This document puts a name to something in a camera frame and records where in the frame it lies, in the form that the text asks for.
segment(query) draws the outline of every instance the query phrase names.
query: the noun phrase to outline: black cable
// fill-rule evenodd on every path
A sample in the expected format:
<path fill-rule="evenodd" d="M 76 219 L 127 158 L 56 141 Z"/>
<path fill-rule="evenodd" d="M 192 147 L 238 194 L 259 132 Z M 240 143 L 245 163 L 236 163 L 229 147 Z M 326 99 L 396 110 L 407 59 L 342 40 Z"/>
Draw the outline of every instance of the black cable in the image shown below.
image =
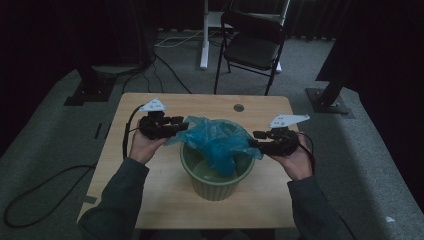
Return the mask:
<path fill-rule="evenodd" d="M 172 69 L 168 63 L 166 63 L 161 57 L 159 57 L 155 52 L 153 52 L 153 54 L 155 54 L 155 56 L 157 58 L 159 58 L 159 60 L 161 60 L 174 74 L 174 76 L 177 78 L 177 80 L 180 82 L 180 84 L 187 90 L 188 93 L 192 94 L 192 92 L 184 85 L 184 83 L 181 81 L 181 79 L 177 76 L 177 74 L 174 72 L 174 69 Z"/>
<path fill-rule="evenodd" d="M 315 175 L 315 157 L 314 155 L 302 144 L 299 144 L 299 147 L 302 148 L 306 154 L 309 156 L 309 161 L 311 162 L 312 174 Z"/>
<path fill-rule="evenodd" d="M 354 240 L 356 240 L 355 234 L 353 234 L 352 229 L 350 229 L 349 225 L 347 225 L 347 222 L 344 220 L 344 218 L 342 217 L 342 215 L 340 215 L 340 213 L 337 212 L 337 214 L 339 215 L 340 220 L 342 220 L 342 223 L 345 225 L 347 231 L 350 233 L 350 236 L 352 236 L 352 238 Z"/>
<path fill-rule="evenodd" d="M 311 144 L 311 154 L 314 155 L 314 142 L 312 141 L 312 138 L 302 132 L 297 132 L 297 134 L 305 136 L 309 140 L 309 143 Z"/>
<path fill-rule="evenodd" d="M 134 73 L 134 74 L 132 74 L 129 78 L 127 78 L 127 80 L 125 80 L 125 82 L 124 82 L 124 86 L 122 86 L 122 91 L 121 91 L 121 95 L 123 95 L 124 93 L 125 93 L 125 87 L 127 86 L 127 84 L 128 84 L 128 82 L 134 77 L 134 76 L 136 76 L 137 74 L 140 74 L 140 73 L 142 73 L 142 72 L 136 72 L 136 73 Z"/>
<path fill-rule="evenodd" d="M 40 183 L 39 185 L 35 186 L 34 188 L 31 188 L 25 192 L 23 192 L 22 194 L 20 194 L 19 196 L 17 196 L 15 199 L 13 199 L 12 201 L 9 202 L 9 204 L 6 206 L 6 209 L 3 213 L 3 222 L 11 228 L 26 228 L 29 226 L 33 226 L 41 221 L 43 221 L 44 219 L 46 219 L 48 216 L 50 216 L 50 214 L 52 214 L 62 203 L 63 201 L 69 196 L 69 194 L 75 189 L 75 187 L 78 185 L 78 183 L 94 168 L 96 168 L 97 162 L 94 163 L 93 165 L 77 165 L 77 166 L 73 166 L 73 167 L 69 167 L 65 170 L 60 171 L 59 173 L 53 175 L 52 177 L 48 178 L 47 180 L 43 181 L 42 183 Z M 51 180 L 53 180 L 54 178 L 56 178 L 57 176 L 70 171 L 70 170 L 74 170 L 74 169 L 78 169 L 78 168 L 88 168 L 87 171 L 85 171 L 81 177 L 74 183 L 74 185 L 69 189 L 69 191 L 56 203 L 56 205 L 50 209 L 44 216 L 42 216 L 41 218 L 30 222 L 30 223 L 26 223 L 26 224 L 14 224 L 9 220 L 9 211 L 12 209 L 13 206 L 15 206 L 20 200 L 22 200 L 23 198 L 25 198 L 26 196 L 28 196 L 29 194 L 33 193 L 35 190 L 38 190 L 39 188 L 41 188 L 42 186 L 44 186 L 45 184 L 47 184 L 48 182 L 50 182 Z"/>
<path fill-rule="evenodd" d="M 141 30 L 141 28 L 140 28 L 140 26 L 139 26 L 139 20 L 140 20 L 140 18 L 138 17 L 139 15 L 137 15 L 137 12 L 135 11 L 135 3 L 134 3 L 134 1 L 133 0 L 130 0 L 130 4 L 131 4 L 131 10 L 132 10 L 132 14 L 133 14 L 133 17 L 134 17 L 134 23 L 135 23 L 135 26 L 136 26 L 136 32 L 137 32 L 137 43 L 138 43 L 138 61 L 139 61 L 139 63 L 141 64 L 143 61 L 142 61 L 142 56 L 143 56 L 143 50 L 142 50 L 142 47 L 141 47 L 141 33 L 140 33 L 140 30 Z"/>
<path fill-rule="evenodd" d="M 130 118 L 128 119 L 128 122 L 125 124 L 124 139 L 122 140 L 122 156 L 123 156 L 123 158 L 126 158 L 128 156 L 128 153 L 127 153 L 128 136 L 129 136 L 129 133 L 132 131 L 132 130 L 130 130 L 132 119 L 134 118 L 134 115 L 137 113 L 137 111 L 143 106 L 144 106 L 144 104 L 142 104 L 142 105 L 138 106 L 136 109 L 134 109 L 134 111 L 131 113 Z"/>
<path fill-rule="evenodd" d="M 128 74 L 132 74 L 134 72 L 140 72 L 140 68 L 139 67 L 134 68 L 134 69 L 129 69 L 129 70 L 126 70 L 126 71 L 123 71 L 123 72 L 119 72 L 119 73 L 103 72 L 103 71 L 96 70 L 96 69 L 93 69 L 93 70 L 97 74 L 99 74 L 99 75 L 111 76 L 111 77 L 114 77 L 114 78 L 119 78 L 119 77 L 122 77 L 122 76 L 125 76 L 125 75 L 128 75 Z"/>
<path fill-rule="evenodd" d="M 158 78 L 159 83 L 160 83 L 160 89 L 162 93 L 165 93 L 163 90 L 163 84 L 162 84 L 162 80 L 160 79 L 160 77 L 156 74 L 156 65 L 155 63 L 153 63 L 153 67 L 155 68 L 155 70 L 153 71 L 153 74 Z"/>
<path fill-rule="evenodd" d="M 219 43 L 219 42 L 209 41 L 209 43 L 210 43 L 212 46 L 215 46 L 215 47 L 221 47 L 221 43 Z"/>
<path fill-rule="evenodd" d="M 173 37 L 173 38 L 157 38 L 155 40 L 155 44 L 167 41 L 167 42 L 181 42 L 181 39 L 188 38 L 188 37 Z M 203 37 L 192 37 L 189 40 L 186 40 L 186 42 L 201 42 L 203 41 Z"/>
<path fill-rule="evenodd" d="M 139 129 L 142 129 L 142 127 L 136 127 L 134 129 L 129 130 L 128 132 L 134 132 L 135 130 L 139 130 Z"/>
<path fill-rule="evenodd" d="M 143 77 L 147 80 L 147 92 L 151 93 L 150 91 L 150 79 L 146 77 L 146 72 L 143 73 Z"/>

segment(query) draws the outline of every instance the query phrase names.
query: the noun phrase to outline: blue plastic bag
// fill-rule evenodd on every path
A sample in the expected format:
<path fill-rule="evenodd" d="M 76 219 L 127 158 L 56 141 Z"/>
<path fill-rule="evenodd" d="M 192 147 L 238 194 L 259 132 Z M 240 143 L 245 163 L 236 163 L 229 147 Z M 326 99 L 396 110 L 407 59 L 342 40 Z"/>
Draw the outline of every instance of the blue plastic bag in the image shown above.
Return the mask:
<path fill-rule="evenodd" d="M 258 148 L 249 146 L 252 139 L 240 125 L 223 119 L 209 120 L 205 117 L 189 116 L 189 129 L 178 132 L 165 145 L 185 142 L 205 158 L 208 166 L 222 176 L 231 176 L 235 170 L 234 156 L 244 153 L 254 159 L 262 159 Z"/>

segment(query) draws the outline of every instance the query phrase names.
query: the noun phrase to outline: wire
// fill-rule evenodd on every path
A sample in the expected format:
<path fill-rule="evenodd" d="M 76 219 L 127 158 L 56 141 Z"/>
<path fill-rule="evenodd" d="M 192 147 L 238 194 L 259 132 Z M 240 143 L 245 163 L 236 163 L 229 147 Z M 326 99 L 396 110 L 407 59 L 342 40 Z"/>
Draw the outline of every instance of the wire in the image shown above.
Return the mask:
<path fill-rule="evenodd" d="M 122 86 L 122 91 L 121 91 L 121 95 L 123 95 L 124 93 L 125 93 L 125 87 L 127 86 L 127 84 L 128 84 L 128 82 L 134 77 L 134 76 L 136 76 L 136 75 L 138 75 L 138 74 L 140 74 L 140 73 L 142 73 L 142 72 L 136 72 L 136 73 L 134 73 L 134 74 L 132 74 L 129 78 L 127 78 L 127 80 L 125 80 L 125 82 L 124 82 L 124 86 Z"/>
<path fill-rule="evenodd" d="M 143 77 L 147 80 L 147 92 L 151 93 L 150 91 L 150 79 L 146 77 L 146 72 L 143 73 Z"/>
<path fill-rule="evenodd" d="M 139 129 L 142 129 L 142 128 L 141 127 L 137 127 L 137 128 L 134 128 L 134 129 L 129 130 L 128 132 L 134 132 L 135 130 L 139 130 Z"/>
<path fill-rule="evenodd" d="M 161 42 L 159 42 L 159 43 L 155 44 L 155 47 L 163 47 L 163 48 L 173 48 L 173 47 L 177 47 L 177 46 L 179 46 L 179 45 L 183 44 L 184 42 L 186 42 L 186 41 L 188 41 L 188 40 L 190 40 L 190 39 L 192 39 L 192 38 L 196 37 L 196 36 L 197 36 L 197 35 L 199 35 L 201 32 L 203 32 L 203 30 L 201 30 L 201 31 L 197 32 L 196 34 L 194 34 L 194 35 L 193 35 L 193 36 L 191 36 L 191 37 L 169 37 L 169 38 L 167 38 L 167 39 L 165 39 L 165 40 L 163 40 L 163 41 L 161 41 Z M 179 42 L 179 43 L 177 43 L 177 44 L 175 44 L 175 45 L 171 45 L 171 46 L 163 46 L 163 45 L 160 45 L 161 43 L 164 43 L 164 42 L 166 42 L 166 41 L 168 41 L 168 40 L 171 40 L 171 39 L 184 39 L 184 40 L 183 40 L 183 41 L 181 41 L 181 42 Z"/>
<path fill-rule="evenodd" d="M 139 26 L 139 18 L 137 17 L 138 15 L 137 15 L 137 13 L 135 12 L 135 7 L 134 7 L 134 2 L 133 2 L 133 0 L 130 0 L 130 4 L 131 4 L 131 10 L 132 10 L 132 14 L 133 14 L 133 16 L 134 16 L 134 22 L 135 22 L 135 26 L 136 26 L 136 28 L 137 28 L 137 42 L 138 42 L 138 57 L 139 57 L 139 61 L 140 61 L 140 63 L 142 62 L 142 60 L 141 60 L 141 56 L 142 56 L 142 48 L 141 48 L 141 34 L 140 34 L 140 26 Z"/>
<path fill-rule="evenodd" d="M 165 93 L 163 90 L 163 84 L 162 84 L 162 80 L 160 79 L 160 77 L 156 74 L 156 65 L 155 63 L 153 63 L 153 67 L 155 68 L 155 70 L 153 71 L 153 74 L 158 78 L 159 83 L 160 83 L 160 89 L 162 93 Z"/>
<path fill-rule="evenodd" d="M 171 68 L 171 66 L 169 66 L 168 63 L 166 63 L 161 57 L 159 57 L 156 52 L 153 51 L 153 54 L 155 54 L 155 56 L 161 60 L 174 74 L 174 76 L 177 78 L 177 80 L 180 82 L 180 84 L 187 90 L 188 93 L 192 94 L 192 92 L 184 85 L 184 83 L 181 81 L 181 79 L 177 76 L 177 74 L 175 73 L 174 69 Z"/>
<path fill-rule="evenodd" d="M 340 213 L 337 212 L 337 214 L 339 215 L 340 220 L 342 220 L 342 223 L 345 225 L 347 231 L 350 233 L 350 236 L 352 236 L 352 238 L 356 240 L 355 234 L 353 234 L 352 229 L 350 229 L 349 225 L 347 225 L 346 220 L 344 220 L 344 218 L 342 217 L 342 215 L 340 215 Z"/>
<path fill-rule="evenodd" d="M 211 44 L 212 46 L 215 46 L 215 47 L 221 47 L 221 43 L 219 43 L 219 42 L 209 41 L 209 44 Z"/>
<path fill-rule="evenodd" d="M 311 162 L 312 174 L 315 175 L 315 157 L 314 155 L 302 144 L 299 144 L 299 147 L 302 148 L 309 156 L 309 161 Z"/>
<path fill-rule="evenodd" d="M 311 154 L 314 155 L 314 142 L 312 141 L 312 138 L 302 132 L 298 132 L 297 134 L 305 136 L 309 140 L 309 143 L 311 144 Z"/>
<path fill-rule="evenodd" d="M 124 132 L 124 139 L 122 140 L 122 156 L 123 158 L 126 158 L 128 156 L 127 148 L 128 148 L 128 135 L 131 132 L 131 122 L 134 118 L 134 115 L 137 113 L 137 111 L 143 107 L 144 104 L 138 106 L 134 111 L 131 113 L 130 118 L 128 119 L 128 122 L 125 124 L 125 132 Z"/>
<path fill-rule="evenodd" d="M 43 181 L 42 183 L 40 183 L 39 185 L 35 186 L 34 188 L 31 188 L 25 192 L 23 192 L 22 194 L 20 194 L 19 196 L 17 196 L 15 199 L 13 199 L 12 201 L 9 202 L 9 204 L 6 206 L 6 209 L 3 213 L 3 222 L 11 227 L 11 228 L 26 228 L 29 226 L 33 226 L 37 223 L 40 223 L 41 221 L 43 221 L 44 219 L 46 219 L 48 216 L 50 216 L 62 203 L 63 201 L 69 196 L 69 194 L 72 192 L 72 190 L 75 189 L 75 187 L 78 185 L 79 182 L 81 182 L 81 180 L 94 168 L 96 168 L 97 162 L 94 163 L 93 165 L 77 165 L 77 166 L 73 166 L 73 167 L 69 167 L 66 168 L 65 170 L 60 171 L 59 173 L 53 175 L 52 177 L 48 178 L 47 180 Z M 75 181 L 74 185 L 68 190 L 68 192 L 56 203 L 56 205 L 50 209 L 44 216 L 42 216 L 41 218 L 30 222 L 30 223 L 26 223 L 26 224 L 14 224 L 9 220 L 9 211 L 23 198 L 27 197 L 28 195 L 30 195 L 31 193 L 33 193 L 34 191 L 38 190 L 39 188 L 41 188 L 42 186 L 44 186 L 45 184 L 47 184 L 48 182 L 52 181 L 54 178 L 56 178 L 57 176 L 70 171 L 70 170 L 74 170 L 74 169 L 78 169 L 78 168 L 88 168 L 87 171 L 85 171 L 80 178 L 78 178 L 77 181 Z"/>
<path fill-rule="evenodd" d="M 93 69 L 98 75 L 100 76 L 110 76 L 110 77 L 114 77 L 114 78 L 119 78 L 128 74 L 133 74 L 133 73 L 137 73 L 141 71 L 140 67 L 137 68 L 133 68 L 133 69 L 129 69 L 129 70 L 125 70 L 123 72 L 118 72 L 118 73 L 110 73 L 110 72 L 103 72 L 97 69 Z"/>

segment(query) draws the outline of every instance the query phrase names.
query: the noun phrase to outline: chair leg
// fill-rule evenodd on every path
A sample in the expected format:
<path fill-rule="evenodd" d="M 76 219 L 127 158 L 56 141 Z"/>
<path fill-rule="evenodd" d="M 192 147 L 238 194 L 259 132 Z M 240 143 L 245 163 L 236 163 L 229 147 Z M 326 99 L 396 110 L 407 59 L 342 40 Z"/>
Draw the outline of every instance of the chair leg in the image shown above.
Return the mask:
<path fill-rule="evenodd" d="M 269 88 L 271 87 L 272 83 L 274 82 L 276 68 L 277 68 L 277 65 L 274 64 L 274 66 L 272 67 L 272 70 L 271 70 L 271 75 L 270 75 L 269 80 L 268 80 L 268 85 L 266 86 L 265 96 L 268 96 Z"/>
<path fill-rule="evenodd" d="M 228 61 L 228 60 L 227 60 L 227 68 L 228 68 L 228 72 L 231 73 L 230 61 Z"/>
<path fill-rule="evenodd" d="M 221 61 L 222 61 L 222 52 L 224 50 L 224 42 L 221 43 L 221 50 L 219 51 L 219 60 L 218 60 L 218 67 L 216 69 L 216 76 L 215 76 L 215 87 L 213 89 L 213 94 L 216 94 L 216 89 L 218 88 L 218 78 L 219 78 L 219 72 L 221 70 Z"/>

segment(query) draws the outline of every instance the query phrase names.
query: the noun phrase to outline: gray carpet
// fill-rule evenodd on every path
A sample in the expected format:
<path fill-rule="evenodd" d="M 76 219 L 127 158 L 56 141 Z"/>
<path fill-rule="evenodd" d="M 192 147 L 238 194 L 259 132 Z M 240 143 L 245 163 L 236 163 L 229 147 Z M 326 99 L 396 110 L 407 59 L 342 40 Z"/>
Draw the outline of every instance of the gray carpet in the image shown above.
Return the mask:
<path fill-rule="evenodd" d="M 193 33 L 161 33 L 160 38 Z M 177 73 L 193 93 L 211 94 L 219 48 L 212 38 L 207 70 L 200 70 L 200 41 L 177 47 L 156 48 L 156 53 Z M 289 98 L 295 114 L 309 114 L 299 129 L 314 140 L 317 177 L 334 208 L 343 216 L 357 239 L 422 239 L 424 217 L 403 182 L 358 95 L 348 89 L 341 98 L 355 118 L 314 113 L 305 88 L 325 88 L 315 77 L 333 42 L 288 39 L 283 49 L 283 72 L 277 75 L 269 95 Z M 101 66 L 99 71 L 121 72 L 128 68 Z M 173 73 L 158 59 L 145 73 L 134 76 L 126 92 L 187 93 Z M 0 209 L 23 191 L 71 166 L 93 164 L 99 158 L 125 81 L 118 79 L 108 102 L 64 106 L 79 84 L 76 71 L 57 82 L 31 120 L 0 160 Z M 263 95 L 266 78 L 243 70 L 231 74 L 222 69 L 219 94 Z M 11 221 L 25 224 L 38 219 L 55 205 L 85 169 L 65 173 L 20 201 L 11 209 Z M 79 239 L 76 219 L 91 180 L 90 172 L 65 201 L 44 221 L 27 228 L 0 225 L 0 239 Z M 346 228 L 342 239 L 350 239 Z M 276 239 L 296 239 L 295 229 L 277 229 Z"/>

